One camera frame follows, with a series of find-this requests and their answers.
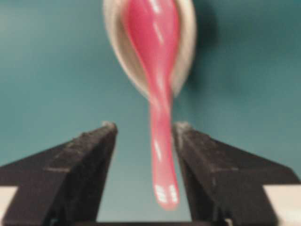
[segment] white surface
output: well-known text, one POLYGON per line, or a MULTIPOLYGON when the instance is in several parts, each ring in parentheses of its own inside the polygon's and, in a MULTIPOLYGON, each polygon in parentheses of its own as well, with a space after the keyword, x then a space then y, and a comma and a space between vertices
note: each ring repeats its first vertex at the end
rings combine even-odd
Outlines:
POLYGON ((15 186, 0 186, 0 226, 17 190, 18 187, 15 186))
POLYGON ((280 226, 301 226, 301 185, 265 185, 280 226))

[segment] pink spoon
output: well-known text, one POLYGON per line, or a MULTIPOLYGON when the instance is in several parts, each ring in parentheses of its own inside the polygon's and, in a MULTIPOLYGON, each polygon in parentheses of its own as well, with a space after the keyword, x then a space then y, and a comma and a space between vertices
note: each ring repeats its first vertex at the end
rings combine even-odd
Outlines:
POLYGON ((155 195, 164 209, 172 210, 179 203, 171 143, 171 72, 180 39, 177 8, 173 0, 128 0, 123 23, 148 82, 155 195))

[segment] ceramic spoon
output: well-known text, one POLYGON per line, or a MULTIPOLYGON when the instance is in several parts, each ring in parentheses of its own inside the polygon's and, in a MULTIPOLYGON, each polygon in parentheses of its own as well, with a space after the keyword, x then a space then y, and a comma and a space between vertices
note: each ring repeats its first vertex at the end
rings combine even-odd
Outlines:
POLYGON ((164 209, 172 210, 179 203, 171 136, 171 73, 180 37, 178 11, 173 0, 129 0, 122 18, 148 83, 155 195, 164 209))

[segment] teal backdrop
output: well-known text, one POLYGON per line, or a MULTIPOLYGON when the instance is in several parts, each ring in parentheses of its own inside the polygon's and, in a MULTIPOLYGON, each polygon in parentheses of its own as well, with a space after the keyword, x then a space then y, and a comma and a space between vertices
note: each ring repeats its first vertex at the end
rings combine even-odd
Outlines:
MULTIPOLYGON (((301 176, 301 1, 195 0, 194 66, 174 121, 301 176)), ((99 220, 190 220, 151 185, 147 101, 109 45, 100 0, 0 0, 0 165, 102 121, 119 128, 99 220)))

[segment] clamp jaw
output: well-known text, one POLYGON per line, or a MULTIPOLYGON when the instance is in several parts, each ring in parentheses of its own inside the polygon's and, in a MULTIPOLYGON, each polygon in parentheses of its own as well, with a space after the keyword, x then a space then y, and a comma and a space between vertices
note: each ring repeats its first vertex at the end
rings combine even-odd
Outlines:
POLYGON ((0 167, 0 200, 6 201, 0 205, 0 222, 3 226, 277 226, 285 221, 267 187, 289 191, 294 186, 301 191, 290 168, 216 141, 187 123, 176 123, 173 132, 192 222, 95 222, 117 136, 115 124, 109 122, 0 167))

